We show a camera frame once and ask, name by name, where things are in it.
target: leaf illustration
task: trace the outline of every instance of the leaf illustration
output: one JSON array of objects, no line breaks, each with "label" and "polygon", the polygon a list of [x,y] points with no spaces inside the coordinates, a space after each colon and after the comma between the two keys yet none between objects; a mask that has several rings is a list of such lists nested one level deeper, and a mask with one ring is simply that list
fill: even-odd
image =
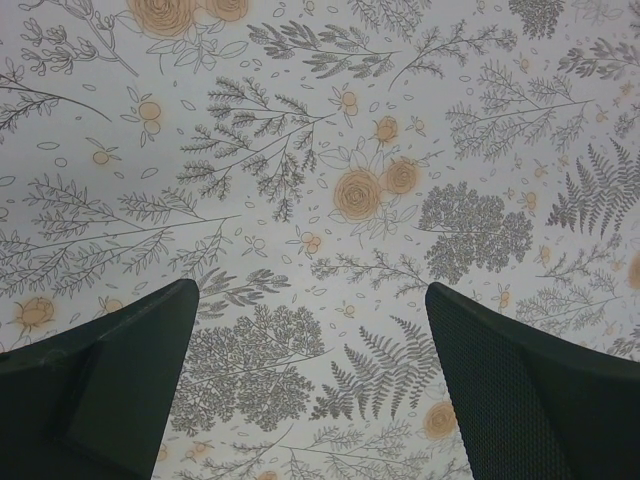
[{"label": "leaf illustration", "polygon": [[225,59],[235,58],[242,55],[248,46],[248,42],[242,41],[229,43],[218,52],[218,56]]},{"label": "leaf illustration", "polygon": [[613,139],[616,161],[588,147],[589,164],[576,160],[578,178],[566,174],[566,196],[558,194],[547,225],[568,226],[571,231],[593,233],[600,222],[600,238],[609,225],[617,232],[627,214],[640,200],[640,153],[634,161],[628,150]]},{"label": "leaf illustration", "polygon": [[371,353],[344,346],[353,371],[331,362],[337,386],[322,386],[325,396],[316,397],[312,419],[344,415],[351,420],[355,408],[362,418],[367,418],[369,409],[373,417],[378,418],[386,403],[389,403],[391,418],[395,418],[405,399],[411,409],[418,406],[428,382],[440,371],[435,345],[421,327],[398,317],[391,318],[405,338],[397,341],[360,327],[360,337]]},{"label": "leaf illustration", "polygon": [[324,348],[320,324],[304,307],[258,305],[253,319],[240,317],[233,328],[195,331],[172,407],[173,428],[194,436],[239,413],[272,431],[298,418],[313,384],[297,365]]}]

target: botanical pattern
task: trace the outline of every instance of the botanical pattern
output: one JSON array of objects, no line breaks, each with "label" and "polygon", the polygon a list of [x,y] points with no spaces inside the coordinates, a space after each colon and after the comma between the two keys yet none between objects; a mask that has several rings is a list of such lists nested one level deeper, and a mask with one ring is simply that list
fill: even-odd
[{"label": "botanical pattern", "polygon": [[193,279],[154,479],[472,478],[434,281],[640,361],[638,0],[6,3],[0,353]]}]

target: rose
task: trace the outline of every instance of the rose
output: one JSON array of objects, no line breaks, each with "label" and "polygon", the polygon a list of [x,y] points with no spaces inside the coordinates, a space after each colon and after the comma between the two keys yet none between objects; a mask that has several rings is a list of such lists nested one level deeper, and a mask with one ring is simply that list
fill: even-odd
[{"label": "rose", "polygon": [[640,290],[640,253],[637,253],[629,265],[629,286]]},{"label": "rose", "polygon": [[175,37],[193,23],[193,0],[128,0],[129,10],[142,30]]},{"label": "rose", "polygon": [[236,22],[247,14],[249,0],[207,0],[207,10],[225,22]]},{"label": "rose", "polygon": [[446,438],[456,429],[456,413],[451,402],[435,404],[424,417],[424,431],[427,438],[440,440]]},{"label": "rose", "polygon": [[37,297],[29,300],[22,307],[20,323],[28,326],[38,326],[53,318],[53,304],[46,298]]},{"label": "rose", "polygon": [[380,204],[378,180],[364,170],[346,173],[336,185],[333,201],[345,217],[364,220],[373,215]]},{"label": "rose", "polygon": [[258,480],[278,480],[278,474],[276,472],[264,472],[258,477]]},{"label": "rose", "polygon": [[386,187],[393,193],[407,193],[416,186],[416,166],[402,157],[389,167],[386,174]]},{"label": "rose", "polygon": [[380,143],[389,143],[398,135],[398,122],[390,116],[382,117],[379,123],[376,123],[376,138]]}]

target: leafy branch illustration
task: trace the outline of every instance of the leafy branch illustration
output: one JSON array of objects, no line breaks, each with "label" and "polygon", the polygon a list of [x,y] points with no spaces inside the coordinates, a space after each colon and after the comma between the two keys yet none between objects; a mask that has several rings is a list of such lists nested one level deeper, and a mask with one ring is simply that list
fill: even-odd
[{"label": "leafy branch illustration", "polygon": [[8,94],[16,93],[20,97],[15,105],[4,102],[0,104],[0,144],[4,142],[3,130],[15,133],[20,118],[28,118],[30,114],[51,115],[53,108],[57,107],[60,101],[80,105],[97,113],[101,117],[111,121],[104,113],[77,100],[73,100],[62,95],[34,90],[26,86],[23,82],[24,67],[16,67],[10,58],[5,59],[7,73],[0,74],[0,91]]},{"label": "leafy branch illustration", "polygon": [[353,72],[354,78],[379,77],[393,69],[391,57],[398,53],[370,50],[368,35],[353,26],[345,29],[326,25],[327,30],[316,34],[293,20],[290,25],[282,25],[280,31],[267,23],[262,25],[264,28],[249,25],[249,38],[254,43],[264,45],[265,52],[274,60],[288,60],[298,51],[312,52],[311,59],[302,63],[312,66],[311,72],[318,73],[316,78],[329,78],[344,70]]},{"label": "leafy branch illustration", "polygon": [[580,249],[572,261],[563,254],[542,278],[553,279],[553,287],[543,287],[536,294],[519,300],[516,318],[556,336],[578,331],[601,323],[605,307],[620,296],[613,276],[597,264],[610,258],[620,245],[614,235],[604,245],[594,246],[590,252]]},{"label": "leafy branch illustration", "polygon": [[560,59],[558,71],[574,73],[580,78],[597,73],[602,80],[620,80],[628,69],[640,67],[638,49],[626,42],[618,42],[614,46],[598,37],[589,51],[591,54],[582,48],[572,48],[566,57]]},{"label": "leafy branch illustration", "polygon": [[[207,458],[203,462],[203,466],[212,476],[207,477],[206,480],[254,480],[258,469],[264,465],[262,457],[274,447],[278,446],[291,431],[291,428],[292,426],[274,442],[262,442],[258,445],[247,445],[246,443],[238,442],[232,443],[231,448],[234,450],[234,453],[244,456],[245,458],[243,459],[218,463]],[[178,472],[177,478],[180,480],[205,480],[200,475],[196,476],[187,470]]]},{"label": "leafy branch illustration", "polygon": [[627,149],[611,140],[616,159],[598,153],[589,144],[589,164],[576,160],[578,179],[566,174],[567,194],[558,193],[558,203],[552,206],[547,225],[568,226],[589,234],[601,222],[600,237],[610,224],[617,232],[629,210],[640,200],[640,154],[634,161]]},{"label": "leafy branch illustration", "polygon": [[509,9],[519,15],[529,38],[551,38],[558,17],[564,12],[564,0],[509,0]]},{"label": "leafy branch illustration", "polygon": [[[237,278],[235,275],[229,275],[225,270],[214,268],[198,279],[199,318],[204,320],[220,318],[229,304],[238,307],[255,306],[266,293],[279,293],[280,289],[291,286],[287,283],[289,281],[287,276],[275,275],[271,270],[264,268],[250,273],[244,282],[232,285]],[[222,299],[212,301],[212,297],[222,297]]]},{"label": "leafy branch illustration", "polygon": [[311,265],[311,274],[318,280],[326,280],[340,273],[349,274],[348,282],[360,283],[365,277],[370,278],[371,287],[378,290],[383,283],[389,281],[404,280],[405,283],[396,291],[396,298],[412,291],[425,291],[429,283],[423,280],[422,267],[415,258],[400,254],[397,263],[389,261],[389,255],[378,249],[373,250],[375,263],[369,265],[358,257],[339,253],[336,255],[336,263],[332,264],[330,258],[320,258]]},{"label": "leafy branch illustration", "polygon": [[630,27],[635,32],[634,38],[640,37],[640,0],[629,2],[629,10],[634,19],[631,21]]},{"label": "leafy branch illustration", "polygon": [[194,436],[237,411],[268,432],[307,410],[314,386],[296,364],[326,353],[320,323],[305,307],[257,305],[254,317],[193,334],[172,407],[175,430]]},{"label": "leafy branch illustration", "polygon": [[431,0],[347,0],[347,4],[367,28],[380,33],[382,27],[409,41],[424,16],[420,7],[430,7]]},{"label": "leafy branch illustration", "polygon": [[454,58],[461,67],[464,67],[469,61],[469,54],[463,51],[462,47],[481,56],[488,53],[487,47],[491,45],[510,52],[517,42],[517,37],[511,30],[503,29],[502,32],[498,32],[497,25],[484,27],[475,36],[467,37],[465,37],[465,27],[464,20],[456,23],[451,27],[451,33],[448,37],[444,36],[438,27],[424,32],[422,39],[415,45],[418,55],[397,73],[389,85],[389,90],[405,72],[414,75],[430,73],[434,77],[444,78],[442,66],[432,60],[427,60],[429,57]]},{"label": "leafy branch illustration", "polygon": [[313,420],[328,415],[333,418],[344,415],[352,420],[355,408],[363,419],[370,408],[377,419],[387,401],[391,418],[396,417],[405,399],[411,409],[417,408],[425,387],[440,371],[435,345],[421,327],[398,317],[391,318],[402,329],[404,339],[396,341],[361,326],[360,338],[371,353],[358,352],[345,344],[344,352],[353,370],[331,362],[337,386],[322,385],[324,396],[316,397]]},{"label": "leafy branch illustration", "polygon": [[416,437],[408,422],[398,421],[382,427],[375,434],[356,428],[325,427],[313,436],[313,443],[306,447],[279,447],[289,450],[291,456],[286,468],[295,479],[325,479],[322,473],[299,458],[320,454],[325,459],[326,473],[334,478],[417,480],[422,477],[431,455],[426,450],[410,451]]},{"label": "leafy branch illustration", "polygon": [[522,263],[531,250],[533,224],[524,212],[504,209],[499,196],[478,195],[466,182],[429,192],[418,229],[438,234],[425,256],[435,280],[458,283],[473,264],[500,272],[511,257]]},{"label": "leafy branch illustration", "polygon": [[[30,18],[28,22],[24,22],[29,34],[23,33],[21,38],[31,42],[35,48],[39,48],[37,52],[28,48],[22,49],[23,59],[37,62],[37,65],[31,67],[31,71],[38,72],[38,75],[43,76],[46,74],[47,64],[49,64],[51,65],[51,71],[60,72],[64,70],[66,75],[71,75],[75,62],[101,60],[119,63],[131,74],[138,76],[138,73],[116,52],[116,37],[113,32],[116,26],[116,17],[114,15],[101,15],[93,7],[92,0],[76,0],[73,3],[61,2],[60,0],[38,0],[34,5],[22,3],[20,8],[29,12],[45,3],[61,7],[72,17],[83,21],[102,44],[100,48],[106,50],[107,55],[104,52],[101,53],[90,40],[85,38],[77,37],[77,45],[71,43],[63,25],[43,31],[37,20]],[[40,48],[44,41],[55,48],[53,50]]]},{"label": "leafy branch illustration", "polygon": [[[473,264],[500,272],[511,257],[522,262],[531,249],[533,225],[523,212],[505,215],[504,208],[500,197],[478,195],[476,190],[467,190],[466,182],[431,190],[423,202],[417,227],[438,234],[436,243],[425,255],[431,277],[456,284]],[[350,273],[350,283],[370,276],[374,290],[386,281],[405,280],[396,297],[428,286],[420,277],[423,268],[415,259],[402,254],[398,263],[391,264],[388,255],[379,250],[374,250],[374,256],[374,265],[347,255],[338,255],[336,264],[331,264],[328,258],[319,259],[312,264],[311,272],[324,280],[343,271]]]},{"label": "leafy branch illustration", "polygon": [[[187,162],[184,171],[177,176],[178,181],[187,185],[206,182],[199,189],[200,195],[215,195],[222,201],[231,191],[231,170],[240,166],[257,179],[259,195],[277,205],[273,218],[289,221],[294,202],[299,203],[302,199],[301,186],[306,181],[304,172],[313,172],[318,161],[314,150],[316,124],[335,114],[323,117],[310,115],[305,103],[280,94],[274,97],[282,109],[273,108],[266,89],[252,77],[243,78],[242,84],[219,77],[216,84],[220,89],[210,92],[209,98],[215,103],[208,110],[218,120],[213,128],[217,135],[198,125],[195,128],[197,135],[192,137],[194,143],[181,147],[181,150],[188,154],[211,153],[217,161],[238,154],[241,158],[226,166],[213,165],[209,160]],[[230,125],[223,123],[228,117],[231,117]],[[253,129],[253,139],[275,139],[263,147],[254,148],[253,139],[241,130],[243,128]],[[268,153],[276,147],[278,150]],[[273,169],[272,163],[275,162],[277,165]]]},{"label": "leafy branch illustration", "polygon": [[[565,152],[584,130],[584,108],[591,100],[574,100],[568,78],[534,78],[525,90],[504,65],[490,61],[481,70],[478,82],[485,88],[480,96],[484,116],[463,103],[446,114],[458,158],[483,155],[485,161],[495,161],[521,139],[531,146],[547,136],[556,151]],[[556,114],[567,109],[577,113],[561,124]]]},{"label": "leafy branch illustration", "polygon": [[[54,295],[73,296],[83,286],[92,287],[108,267],[115,265],[124,267],[122,273],[139,275],[149,265],[161,263],[162,257],[170,254],[167,244],[174,240],[173,229],[219,222],[218,231],[221,231],[224,222],[233,218],[200,217],[172,203],[175,195],[183,194],[170,189],[163,191],[162,201],[146,195],[121,197],[120,210],[125,215],[120,216],[105,202],[90,199],[86,188],[79,187],[74,180],[65,183],[60,175],[54,181],[44,175],[29,186],[31,192],[24,201],[29,206],[42,208],[43,213],[32,222],[42,229],[39,234],[46,243],[23,239],[17,231],[0,232],[0,296],[47,287]],[[169,223],[166,211],[158,212],[161,206],[168,208],[169,214],[179,213],[192,220]],[[135,217],[139,223],[126,217]],[[153,221],[155,226],[143,225],[145,220]],[[114,225],[125,226],[126,230],[105,231],[113,230]],[[100,234],[84,236],[90,229],[98,228],[102,230]],[[210,265],[216,255],[217,252],[209,253],[200,262]]]}]

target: fern illustration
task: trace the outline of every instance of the fern illustration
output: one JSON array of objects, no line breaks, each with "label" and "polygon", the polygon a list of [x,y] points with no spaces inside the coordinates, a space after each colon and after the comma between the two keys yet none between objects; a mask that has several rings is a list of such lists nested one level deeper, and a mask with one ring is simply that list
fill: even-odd
[{"label": "fern illustration", "polygon": [[627,212],[640,200],[640,154],[633,161],[629,151],[611,139],[616,161],[598,153],[591,144],[588,147],[589,164],[576,161],[578,180],[567,172],[566,196],[559,193],[558,203],[553,204],[547,225],[560,224],[575,231],[589,234],[600,222],[600,237],[613,223],[618,231]]},{"label": "fern illustration", "polygon": [[403,401],[408,400],[411,409],[418,406],[425,387],[440,370],[435,345],[421,327],[391,318],[405,338],[395,341],[360,327],[360,337],[371,353],[358,352],[345,344],[344,352],[353,370],[331,362],[337,386],[322,386],[325,396],[316,397],[312,419],[344,415],[351,420],[356,406],[362,418],[366,419],[369,407],[378,418],[385,403],[389,403],[391,417],[395,418]]}]

